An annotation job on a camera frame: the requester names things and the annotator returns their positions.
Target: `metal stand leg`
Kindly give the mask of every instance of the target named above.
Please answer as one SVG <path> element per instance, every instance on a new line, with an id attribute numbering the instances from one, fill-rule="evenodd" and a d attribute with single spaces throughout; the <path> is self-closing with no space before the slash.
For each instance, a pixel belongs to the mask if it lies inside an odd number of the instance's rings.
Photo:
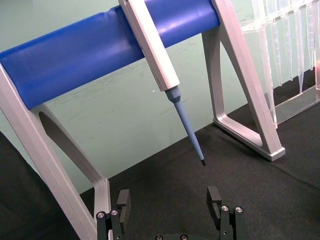
<path id="1" fill-rule="evenodd" d="M 265 158 L 285 154 L 264 98 L 254 63 L 230 0 L 212 0 L 220 27 L 202 33 L 213 108 L 213 122 Z M 229 118 L 225 112 L 221 80 L 220 44 L 228 53 L 247 98 L 258 132 Z"/>
<path id="2" fill-rule="evenodd" d="M 48 108 L 42 105 L 29 111 L 25 107 L 1 65 L 0 107 L 80 239 L 96 240 L 96 221 L 72 184 L 49 137 L 92 182 L 95 190 L 94 216 L 97 211 L 109 212 L 111 209 L 108 180 L 93 167 Z"/>

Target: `blue pipette tip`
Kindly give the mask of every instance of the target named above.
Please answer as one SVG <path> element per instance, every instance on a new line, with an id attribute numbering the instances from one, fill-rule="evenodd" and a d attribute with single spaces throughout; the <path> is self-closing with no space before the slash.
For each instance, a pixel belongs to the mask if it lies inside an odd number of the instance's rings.
<path id="1" fill-rule="evenodd" d="M 168 99 L 174 104 L 175 109 L 181 119 L 183 126 L 184 126 L 184 129 L 185 129 L 186 133 L 188 134 L 188 137 L 194 147 L 194 150 L 196 151 L 202 164 L 205 166 L 206 162 L 205 162 L 204 155 L 201 151 L 201 148 L 200 148 L 199 142 L 197 140 L 197 137 L 195 135 L 195 132 L 193 131 L 191 124 L 188 120 L 187 114 L 183 108 L 183 105 L 181 102 L 181 94 L 180 94 L 178 86 L 174 86 L 173 88 L 166 90 L 165 93 L 166 93 Z"/>

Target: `black fabric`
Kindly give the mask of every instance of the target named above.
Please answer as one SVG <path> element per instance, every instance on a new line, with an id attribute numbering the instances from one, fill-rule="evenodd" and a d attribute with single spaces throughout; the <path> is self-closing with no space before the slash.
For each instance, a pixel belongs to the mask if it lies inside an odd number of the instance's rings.
<path id="1" fill-rule="evenodd" d="M 276 89 L 276 101 L 291 97 L 296 84 Z M 248 106 L 230 116 L 255 128 Z M 244 208 L 250 240 L 320 239 L 320 105 L 282 123 L 277 131 L 286 155 L 275 162 L 211 124 L 196 133 L 206 166 L 185 138 L 112 177 L 113 204 L 121 189 L 130 189 L 129 235 L 143 240 L 189 233 L 218 239 L 206 205 L 206 187 L 214 185 L 225 204 Z M 3 135 L 0 152 L 0 239 L 78 239 L 41 179 Z M 92 212 L 94 191 L 82 198 Z M 17 213 L 23 218 L 19 222 Z"/>

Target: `screw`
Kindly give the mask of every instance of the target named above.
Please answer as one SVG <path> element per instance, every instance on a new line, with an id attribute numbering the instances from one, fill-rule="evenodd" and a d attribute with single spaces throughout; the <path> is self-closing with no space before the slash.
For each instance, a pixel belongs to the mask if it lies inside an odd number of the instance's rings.
<path id="1" fill-rule="evenodd" d="M 180 239 L 181 239 L 181 240 L 188 240 L 188 235 L 182 234 L 182 235 L 180 236 Z"/>
<path id="2" fill-rule="evenodd" d="M 241 207 L 239 207 L 239 206 L 237 206 L 236 208 L 235 208 L 235 210 L 238 212 L 238 213 L 242 213 L 242 208 Z"/>
<path id="3" fill-rule="evenodd" d="M 105 216 L 103 212 L 98 213 L 98 218 L 102 219 Z"/>
<path id="4" fill-rule="evenodd" d="M 228 210 L 229 210 L 229 208 L 228 208 L 227 206 L 222 206 L 221 209 L 222 209 L 223 211 L 228 211 Z"/>

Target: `blue foam padding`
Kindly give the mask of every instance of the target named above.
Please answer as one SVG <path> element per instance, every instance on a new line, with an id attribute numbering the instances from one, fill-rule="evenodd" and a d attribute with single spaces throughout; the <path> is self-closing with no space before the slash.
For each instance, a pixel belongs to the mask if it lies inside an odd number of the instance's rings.
<path id="1" fill-rule="evenodd" d="M 210 0 L 145 2 L 165 47 L 220 25 Z M 32 109 L 143 57 L 117 6 L 4 51 L 0 63 Z"/>

